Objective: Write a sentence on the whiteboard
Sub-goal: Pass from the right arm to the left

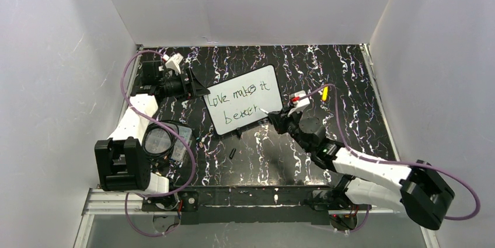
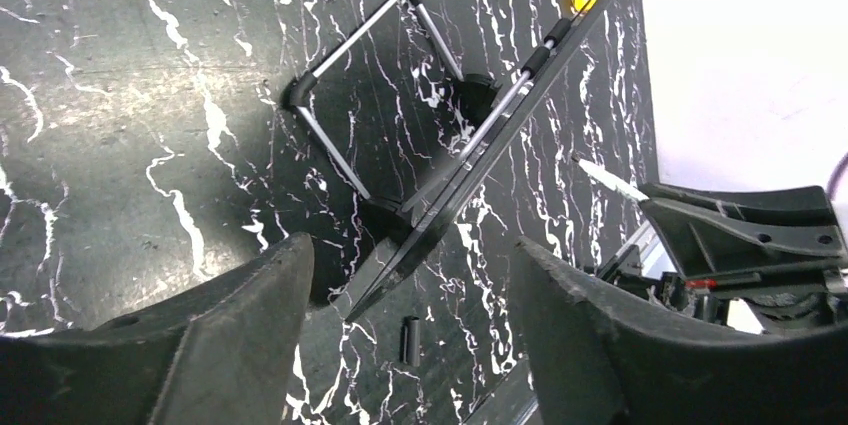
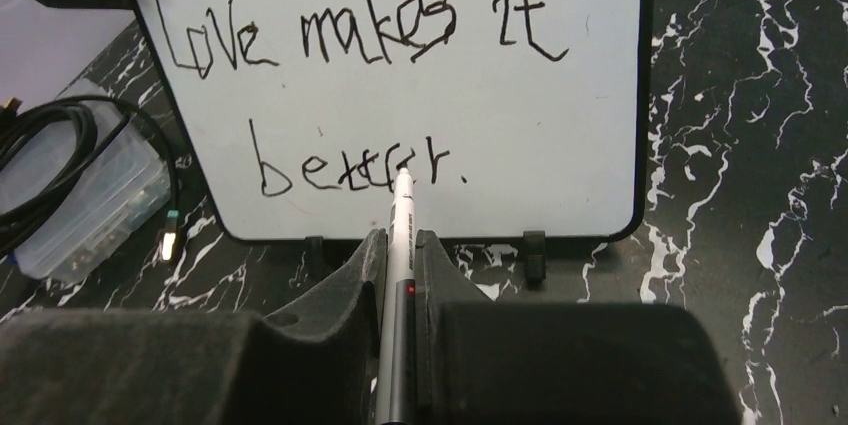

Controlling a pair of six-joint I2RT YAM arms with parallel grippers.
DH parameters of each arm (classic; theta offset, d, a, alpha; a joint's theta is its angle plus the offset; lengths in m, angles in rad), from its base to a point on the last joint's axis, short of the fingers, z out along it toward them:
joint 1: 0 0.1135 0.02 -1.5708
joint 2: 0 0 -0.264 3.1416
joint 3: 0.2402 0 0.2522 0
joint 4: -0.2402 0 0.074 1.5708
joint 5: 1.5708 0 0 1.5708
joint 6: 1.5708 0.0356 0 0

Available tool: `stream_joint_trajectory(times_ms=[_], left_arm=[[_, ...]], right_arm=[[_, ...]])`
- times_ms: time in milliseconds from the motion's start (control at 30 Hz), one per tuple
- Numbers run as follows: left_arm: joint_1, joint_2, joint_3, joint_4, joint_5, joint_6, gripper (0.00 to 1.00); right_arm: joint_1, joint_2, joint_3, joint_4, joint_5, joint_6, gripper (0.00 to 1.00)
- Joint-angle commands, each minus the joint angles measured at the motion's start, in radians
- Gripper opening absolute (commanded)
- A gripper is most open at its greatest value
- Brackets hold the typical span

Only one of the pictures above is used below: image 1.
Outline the small whiteboard black frame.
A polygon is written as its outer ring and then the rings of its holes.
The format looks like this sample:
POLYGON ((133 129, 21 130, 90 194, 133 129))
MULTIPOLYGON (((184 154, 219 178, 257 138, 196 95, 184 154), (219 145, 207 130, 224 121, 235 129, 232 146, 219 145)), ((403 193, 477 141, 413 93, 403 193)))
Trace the small whiteboard black frame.
POLYGON ((273 65, 266 65, 208 88, 205 106, 214 130, 224 135, 267 117, 283 107, 273 65))

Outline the black marker cap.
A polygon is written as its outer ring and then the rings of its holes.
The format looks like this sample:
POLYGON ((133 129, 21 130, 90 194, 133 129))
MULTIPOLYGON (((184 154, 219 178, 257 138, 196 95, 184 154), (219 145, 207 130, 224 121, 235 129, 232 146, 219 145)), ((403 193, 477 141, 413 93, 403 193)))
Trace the black marker cap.
POLYGON ((236 148, 233 148, 233 149, 231 150, 230 154, 229 154, 229 158, 230 158, 230 159, 233 159, 233 157, 235 156, 235 154, 236 154, 236 148))

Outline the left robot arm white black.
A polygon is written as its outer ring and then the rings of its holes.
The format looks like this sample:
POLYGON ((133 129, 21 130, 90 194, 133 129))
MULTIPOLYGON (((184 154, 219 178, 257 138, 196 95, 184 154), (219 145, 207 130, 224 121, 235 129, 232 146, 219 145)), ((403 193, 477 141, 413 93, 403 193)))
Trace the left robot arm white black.
POLYGON ((127 99, 128 108, 107 139, 95 143, 100 186, 104 191, 135 192, 162 197, 170 195, 169 179, 157 170, 173 160, 182 146, 191 151, 186 126, 173 121, 158 124, 151 117, 169 97, 191 100, 209 93, 190 68, 182 70, 183 56, 164 55, 142 63, 142 84, 127 99))

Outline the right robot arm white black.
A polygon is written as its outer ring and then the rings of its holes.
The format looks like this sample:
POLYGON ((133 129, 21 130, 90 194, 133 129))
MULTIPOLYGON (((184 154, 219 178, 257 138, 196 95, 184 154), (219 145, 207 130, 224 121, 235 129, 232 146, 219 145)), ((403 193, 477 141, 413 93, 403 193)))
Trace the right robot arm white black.
POLYGON ((352 151, 328 138, 320 120, 302 118, 301 113, 290 113, 289 109, 267 116, 275 130, 289 134, 314 164, 343 175, 340 200, 405 212, 416 224, 430 230, 439 230, 446 219, 455 193, 429 163, 418 160, 403 165, 352 151))

